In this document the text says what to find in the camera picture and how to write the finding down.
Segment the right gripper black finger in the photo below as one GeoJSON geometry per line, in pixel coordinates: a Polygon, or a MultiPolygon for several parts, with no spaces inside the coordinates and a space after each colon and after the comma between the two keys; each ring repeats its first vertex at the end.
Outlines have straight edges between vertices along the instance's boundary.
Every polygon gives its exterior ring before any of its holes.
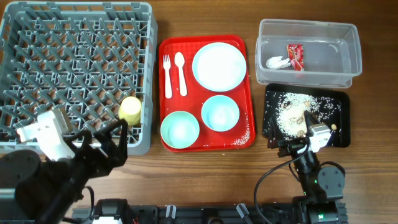
{"type": "Polygon", "coordinates": [[[305,110],[303,112],[303,116],[304,116],[306,126],[318,124],[318,121],[312,116],[312,114],[309,111],[305,110]]]}
{"type": "Polygon", "coordinates": [[[280,131],[275,118],[269,119],[268,140],[269,142],[284,140],[284,136],[280,131]]]}

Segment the white napkin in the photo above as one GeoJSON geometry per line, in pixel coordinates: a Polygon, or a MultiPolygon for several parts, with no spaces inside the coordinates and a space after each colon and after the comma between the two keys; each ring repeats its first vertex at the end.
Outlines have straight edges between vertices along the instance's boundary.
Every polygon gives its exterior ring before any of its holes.
{"type": "Polygon", "coordinates": [[[266,66],[269,69],[281,69],[281,68],[286,68],[291,65],[290,59],[286,58],[283,59],[282,56],[276,56],[276,57],[271,57],[266,61],[266,66]]]}

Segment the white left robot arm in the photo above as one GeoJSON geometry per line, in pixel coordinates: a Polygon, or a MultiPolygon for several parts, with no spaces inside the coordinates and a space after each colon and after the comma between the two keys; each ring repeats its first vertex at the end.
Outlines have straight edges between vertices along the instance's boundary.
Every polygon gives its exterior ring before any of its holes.
{"type": "Polygon", "coordinates": [[[42,161],[29,149],[1,158],[1,223],[59,223],[83,198],[89,179],[109,175],[127,159],[125,120],[65,138],[75,157],[42,161]]]}

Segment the red snack wrapper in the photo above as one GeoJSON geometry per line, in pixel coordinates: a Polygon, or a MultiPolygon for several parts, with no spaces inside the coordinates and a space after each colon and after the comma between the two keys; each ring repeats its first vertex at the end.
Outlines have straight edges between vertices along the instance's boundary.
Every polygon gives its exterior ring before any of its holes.
{"type": "Polygon", "coordinates": [[[287,53],[291,66],[295,71],[304,71],[304,49],[302,44],[287,45],[287,53]]]}

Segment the food scraps and rice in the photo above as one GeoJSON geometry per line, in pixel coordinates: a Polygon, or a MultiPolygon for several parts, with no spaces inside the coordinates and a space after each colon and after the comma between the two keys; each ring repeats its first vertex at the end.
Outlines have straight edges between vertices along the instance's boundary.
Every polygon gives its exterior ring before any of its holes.
{"type": "Polygon", "coordinates": [[[307,132],[304,112],[308,111],[318,123],[334,125],[340,114],[340,102],[325,96],[311,96],[299,93],[282,93],[277,97],[276,121],[287,139],[303,136],[307,132]]]}

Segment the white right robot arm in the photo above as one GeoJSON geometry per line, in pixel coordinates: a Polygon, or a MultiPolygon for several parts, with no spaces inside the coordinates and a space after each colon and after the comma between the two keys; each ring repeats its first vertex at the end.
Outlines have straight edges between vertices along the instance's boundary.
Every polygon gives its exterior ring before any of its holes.
{"type": "Polygon", "coordinates": [[[347,221],[340,213],[338,201],[343,198],[346,172],[339,164],[321,163],[316,153],[325,147],[331,138],[331,129],[318,123],[304,112],[307,132],[298,138],[283,137],[275,117],[269,119],[268,147],[278,148],[278,156],[290,156],[289,169],[298,179],[303,196],[292,199],[286,214],[290,223],[343,223],[347,221]]]}

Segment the yellow plastic cup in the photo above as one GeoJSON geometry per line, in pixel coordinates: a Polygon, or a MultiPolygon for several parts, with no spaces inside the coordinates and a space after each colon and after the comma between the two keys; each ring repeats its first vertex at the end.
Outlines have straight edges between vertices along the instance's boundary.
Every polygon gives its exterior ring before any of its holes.
{"type": "Polygon", "coordinates": [[[121,102],[119,119],[125,119],[129,126],[137,125],[141,120],[141,109],[142,102],[134,96],[129,96],[121,102]]]}

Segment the light blue bowl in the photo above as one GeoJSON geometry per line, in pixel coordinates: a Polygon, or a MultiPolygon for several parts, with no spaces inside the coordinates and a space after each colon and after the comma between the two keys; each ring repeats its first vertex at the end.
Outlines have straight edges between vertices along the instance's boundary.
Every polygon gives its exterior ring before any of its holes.
{"type": "Polygon", "coordinates": [[[225,95],[208,98],[201,108],[204,124],[213,131],[229,131],[239,121],[240,111],[237,103],[225,95]]]}

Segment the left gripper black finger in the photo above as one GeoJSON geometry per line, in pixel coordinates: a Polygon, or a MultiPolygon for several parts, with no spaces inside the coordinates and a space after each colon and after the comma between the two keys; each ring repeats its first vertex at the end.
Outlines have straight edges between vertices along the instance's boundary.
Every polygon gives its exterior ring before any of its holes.
{"type": "Polygon", "coordinates": [[[67,144],[67,146],[70,149],[81,149],[81,148],[85,149],[90,145],[92,137],[91,137],[90,131],[82,130],[79,133],[75,134],[74,136],[64,137],[63,140],[65,141],[65,143],[67,144]],[[80,139],[80,138],[83,139],[83,142],[81,143],[80,146],[76,146],[73,142],[74,142],[74,140],[80,139]]]}
{"type": "Polygon", "coordinates": [[[119,119],[93,134],[107,156],[127,155],[127,122],[119,119]]]}

